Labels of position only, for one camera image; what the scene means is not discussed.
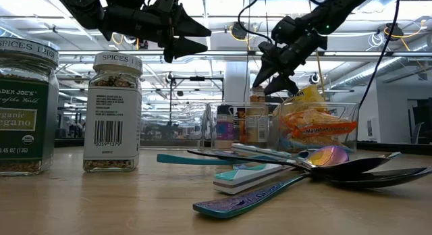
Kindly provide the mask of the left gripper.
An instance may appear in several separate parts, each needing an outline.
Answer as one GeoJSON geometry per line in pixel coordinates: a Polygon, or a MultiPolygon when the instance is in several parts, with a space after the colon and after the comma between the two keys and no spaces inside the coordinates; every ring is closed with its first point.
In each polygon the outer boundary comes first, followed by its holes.
{"type": "Polygon", "coordinates": [[[207,51],[206,45],[177,36],[211,36],[211,31],[193,20],[178,0],[106,0],[101,32],[109,40],[114,32],[157,43],[165,61],[207,51]]]}

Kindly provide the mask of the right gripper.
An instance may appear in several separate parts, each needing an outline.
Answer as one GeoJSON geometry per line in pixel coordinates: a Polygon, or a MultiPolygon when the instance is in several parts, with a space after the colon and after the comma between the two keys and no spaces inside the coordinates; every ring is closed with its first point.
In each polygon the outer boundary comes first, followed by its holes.
{"type": "Polygon", "coordinates": [[[256,88],[270,79],[275,73],[279,73],[280,75],[273,78],[266,86],[264,93],[270,95],[287,90],[295,95],[299,88],[287,76],[293,76],[294,70],[299,65],[304,65],[306,58],[318,48],[327,49],[327,37],[315,32],[306,32],[293,43],[282,48],[267,42],[261,43],[261,52],[263,53],[261,56],[261,68],[252,86],[256,88]]]}

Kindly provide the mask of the yellow red ramen packet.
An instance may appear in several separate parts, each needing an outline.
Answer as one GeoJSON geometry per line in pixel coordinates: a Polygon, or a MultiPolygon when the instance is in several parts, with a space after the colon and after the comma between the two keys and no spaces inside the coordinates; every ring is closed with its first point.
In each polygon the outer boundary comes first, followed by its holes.
{"type": "Polygon", "coordinates": [[[295,95],[289,97],[283,103],[284,109],[288,112],[303,111],[311,106],[311,103],[323,103],[325,100],[321,96],[316,85],[310,85],[299,90],[295,95]]]}

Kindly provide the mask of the orange label spice bottle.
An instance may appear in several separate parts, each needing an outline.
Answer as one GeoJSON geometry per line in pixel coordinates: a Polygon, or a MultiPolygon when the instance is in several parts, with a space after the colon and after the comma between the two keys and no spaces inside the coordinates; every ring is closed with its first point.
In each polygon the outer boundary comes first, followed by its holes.
{"type": "Polygon", "coordinates": [[[245,143],[247,141],[245,108],[237,108],[237,116],[238,116],[239,142],[245,143]]]}

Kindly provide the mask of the orange ramen packet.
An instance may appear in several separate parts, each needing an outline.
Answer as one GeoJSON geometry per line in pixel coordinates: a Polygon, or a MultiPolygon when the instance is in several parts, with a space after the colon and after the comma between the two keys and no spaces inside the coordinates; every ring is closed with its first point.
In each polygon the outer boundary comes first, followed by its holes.
{"type": "Polygon", "coordinates": [[[320,109],[307,109],[282,117],[283,126],[293,138],[349,134],[357,122],[330,115],[320,109]]]}

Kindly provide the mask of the blue yellow ramen packet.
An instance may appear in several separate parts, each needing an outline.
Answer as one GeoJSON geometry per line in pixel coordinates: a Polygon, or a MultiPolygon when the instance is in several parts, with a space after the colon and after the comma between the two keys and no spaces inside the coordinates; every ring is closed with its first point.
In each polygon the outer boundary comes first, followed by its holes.
{"type": "Polygon", "coordinates": [[[279,150],[287,152],[300,152],[305,149],[320,149],[327,146],[337,146],[343,148],[346,152],[352,153],[357,150],[355,142],[348,142],[347,145],[333,139],[287,139],[280,138],[278,140],[279,150]]]}

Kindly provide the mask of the purple label spice bottle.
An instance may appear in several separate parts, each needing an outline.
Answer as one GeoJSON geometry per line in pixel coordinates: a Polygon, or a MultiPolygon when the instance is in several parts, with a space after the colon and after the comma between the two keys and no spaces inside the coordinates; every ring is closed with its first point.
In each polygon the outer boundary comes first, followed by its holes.
{"type": "Polygon", "coordinates": [[[217,149],[231,149],[234,142],[234,117],[230,105],[217,107],[216,141],[217,149]]]}

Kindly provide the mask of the silver spoon teal diamond handle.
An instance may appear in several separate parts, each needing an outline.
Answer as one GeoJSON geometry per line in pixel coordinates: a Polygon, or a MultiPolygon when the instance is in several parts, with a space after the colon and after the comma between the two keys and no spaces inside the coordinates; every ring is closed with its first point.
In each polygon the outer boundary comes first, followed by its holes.
{"type": "Polygon", "coordinates": [[[225,194],[238,194],[293,169],[294,167],[277,164],[261,164],[243,169],[233,169],[215,174],[213,188],[225,194]]]}
{"type": "Polygon", "coordinates": [[[273,157],[280,157],[287,159],[292,155],[284,151],[276,151],[273,149],[263,149],[252,145],[243,145],[240,143],[233,143],[231,147],[232,151],[243,152],[243,153],[258,153],[259,155],[268,155],[273,157]]]}

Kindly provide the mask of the white label spice jar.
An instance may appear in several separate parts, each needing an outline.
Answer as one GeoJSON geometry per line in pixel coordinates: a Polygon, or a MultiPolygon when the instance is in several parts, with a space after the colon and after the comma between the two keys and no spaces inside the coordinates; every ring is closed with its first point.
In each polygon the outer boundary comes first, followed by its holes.
{"type": "Polygon", "coordinates": [[[88,83],[83,170],[130,172],[140,153],[142,61],[132,55],[95,55],[88,83]]]}

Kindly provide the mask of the dark mirror spoon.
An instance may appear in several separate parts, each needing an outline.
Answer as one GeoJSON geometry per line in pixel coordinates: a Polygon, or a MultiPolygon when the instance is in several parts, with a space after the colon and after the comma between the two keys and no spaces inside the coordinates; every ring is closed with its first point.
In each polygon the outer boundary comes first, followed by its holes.
{"type": "Polygon", "coordinates": [[[258,163],[272,163],[279,165],[288,165],[292,167],[297,167],[303,171],[310,172],[312,174],[324,175],[324,176],[343,176],[343,175],[356,175],[361,174],[366,171],[372,170],[384,163],[387,163],[391,159],[397,157],[401,152],[389,153],[381,155],[378,157],[368,157],[363,159],[355,159],[345,163],[335,164],[335,165],[322,165],[313,166],[301,159],[288,157],[286,160],[277,159],[263,159],[251,156],[240,156],[225,151],[199,151],[198,149],[188,149],[187,152],[201,155],[206,157],[217,157],[222,159],[233,159],[240,161],[258,162],[258,163]]]}
{"type": "Polygon", "coordinates": [[[432,167],[365,172],[343,178],[328,178],[326,182],[342,188],[383,188],[405,184],[432,174],[432,167]]]}

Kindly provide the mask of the teal handled spoon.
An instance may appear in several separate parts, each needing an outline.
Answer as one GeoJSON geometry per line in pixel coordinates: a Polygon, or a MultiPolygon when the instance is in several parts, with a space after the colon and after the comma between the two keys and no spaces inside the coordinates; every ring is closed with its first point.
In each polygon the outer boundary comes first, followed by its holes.
{"type": "Polygon", "coordinates": [[[158,154],[157,162],[184,165],[235,165],[247,163],[247,161],[234,159],[198,159],[168,154],[158,154]]]}

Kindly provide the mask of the green label oregano jar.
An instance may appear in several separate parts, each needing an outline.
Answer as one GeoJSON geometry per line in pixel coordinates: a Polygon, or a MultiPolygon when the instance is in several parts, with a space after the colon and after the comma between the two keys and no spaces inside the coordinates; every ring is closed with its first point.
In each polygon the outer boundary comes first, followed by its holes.
{"type": "Polygon", "coordinates": [[[0,37],[0,176],[31,176],[51,167],[58,61],[49,46],[0,37]]]}

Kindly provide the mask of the white building column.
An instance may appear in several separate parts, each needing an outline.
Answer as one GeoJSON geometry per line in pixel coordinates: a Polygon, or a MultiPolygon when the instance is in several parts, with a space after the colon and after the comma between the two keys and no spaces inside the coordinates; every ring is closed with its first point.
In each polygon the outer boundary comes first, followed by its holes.
{"type": "Polygon", "coordinates": [[[225,65],[224,101],[249,102],[250,71],[246,61],[229,61],[225,65]]]}

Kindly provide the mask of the clear plastic bin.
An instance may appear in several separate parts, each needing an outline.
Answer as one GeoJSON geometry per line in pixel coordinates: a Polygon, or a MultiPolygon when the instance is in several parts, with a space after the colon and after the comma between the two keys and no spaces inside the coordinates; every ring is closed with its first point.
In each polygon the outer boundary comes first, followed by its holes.
{"type": "Polygon", "coordinates": [[[208,105],[191,103],[144,111],[140,145],[156,148],[201,148],[205,145],[208,105]]]}
{"type": "MultiPolygon", "coordinates": [[[[210,124],[210,138],[211,138],[211,148],[215,150],[224,150],[228,151],[229,149],[217,149],[215,147],[216,141],[216,121],[217,121],[217,107],[220,105],[230,105],[230,111],[234,117],[234,142],[239,142],[239,131],[238,131],[238,116],[237,116],[237,108],[247,108],[249,103],[247,102],[212,102],[208,104],[208,120],[210,124]]],[[[274,140],[271,135],[277,130],[273,127],[273,114],[275,113],[276,108],[279,106],[277,103],[266,103],[269,108],[269,125],[268,125],[268,139],[267,146],[265,148],[273,148],[275,146],[274,140]]]]}
{"type": "MultiPolygon", "coordinates": [[[[356,121],[358,124],[358,112],[359,112],[359,106],[357,103],[330,103],[330,102],[323,102],[323,103],[311,103],[310,107],[308,109],[320,109],[323,111],[326,111],[330,115],[334,115],[338,118],[344,118],[347,120],[356,121]]],[[[273,114],[273,127],[277,130],[274,132],[271,137],[274,140],[274,149],[278,151],[285,151],[285,150],[279,150],[278,148],[278,140],[280,138],[287,138],[287,139],[333,139],[337,140],[339,142],[342,142],[343,144],[347,145],[348,142],[355,142],[357,147],[357,138],[358,138],[358,125],[357,127],[349,134],[341,134],[341,135],[333,135],[333,136],[313,136],[313,137],[306,137],[306,138],[293,138],[292,134],[288,132],[288,129],[283,126],[282,123],[282,117],[295,112],[288,112],[284,109],[284,104],[281,104],[278,106],[275,110],[275,113],[273,114]]]]}

